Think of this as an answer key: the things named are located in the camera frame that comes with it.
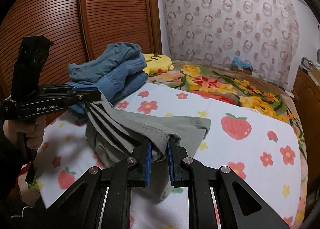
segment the patterned curtain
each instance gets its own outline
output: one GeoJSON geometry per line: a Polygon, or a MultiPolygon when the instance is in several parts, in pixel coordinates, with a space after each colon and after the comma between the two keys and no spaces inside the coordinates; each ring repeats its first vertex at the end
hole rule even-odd
{"type": "Polygon", "coordinates": [[[286,88],[299,24],[290,0],[164,0],[170,57],[229,69],[286,88]]]}

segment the gray clothing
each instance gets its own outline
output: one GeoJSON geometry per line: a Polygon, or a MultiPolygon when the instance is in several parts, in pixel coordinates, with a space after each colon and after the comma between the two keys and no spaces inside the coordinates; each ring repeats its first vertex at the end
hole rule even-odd
{"type": "Polygon", "coordinates": [[[87,139],[106,167],[130,156],[136,146],[152,142],[150,183],[142,190],[154,201],[163,200],[172,190],[166,159],[169,137],[174,136],[192,157],[210,129],[211,121],[204,118],[155,117],[114,110],[104,96],[85,106],[90,119],[87,139]]]}

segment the yellow plush toy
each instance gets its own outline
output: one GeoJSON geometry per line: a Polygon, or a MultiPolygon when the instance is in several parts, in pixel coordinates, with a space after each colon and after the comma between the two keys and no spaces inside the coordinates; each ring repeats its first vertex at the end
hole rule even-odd
{"type": "Polygon", "coordinates": [[[171,59],[166,55],[154,55],[153,53],[143,54],[147,67],[143,71],[148,76],[157,76],[173,70],[171,59]]]}

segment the folded clothes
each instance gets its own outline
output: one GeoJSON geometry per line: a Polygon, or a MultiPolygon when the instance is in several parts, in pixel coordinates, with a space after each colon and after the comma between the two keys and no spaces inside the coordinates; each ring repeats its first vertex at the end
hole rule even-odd
{"type": "Polygon", "coordinates": [[[92,60],[82,65],[69,64],[69,77],[73,82],[78,82],[81,84],[95,84],[104,75],[111,72],[121,63],[136,56],[141,51],[141,47],[138,44],[109,44],[103,54],[96,60],[92,60]]]}
{"type": "MultiPolygon", "coordinates": [[[[78,88],[98,88],[110,102],[115,102],[140,89],[146,82],[148,75],[142,71],[146,66],[142,53],[132,56],[130,59],[118,65],[108,74],[100,78],[95,84],[81,84],[68,82],[78,88]]],[[[77,103],[70,109],[79,114],[86,114],[84,103],[77,103]]]]}
{"type": "Polygon", "coordinates": [[[169,181],[167,141],[174,136],[178,145],[194,156],[210,129],[210,120],[197,117],[155,117],[114,110],[102,96],[101,101],[85,104],[89,123],[86,136],[105,167],[130,156],[136,146],[152,142],[149,186],[143,188],[153,201],[162,201],[172,191],[169,181]]]}

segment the hand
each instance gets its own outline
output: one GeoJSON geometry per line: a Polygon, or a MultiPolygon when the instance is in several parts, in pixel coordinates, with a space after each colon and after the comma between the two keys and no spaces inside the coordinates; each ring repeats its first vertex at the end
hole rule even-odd
{"type": "Polygon", "coordinates": [[[3,123],[3,132],[13,145],[18,142],[18,132],[25,133],[26,137],[29,138],[27,147],[37,149],[42,144],[45,125],[45,116],[38,117],[35,124],[18,120],[6,120],[3,123]]]}

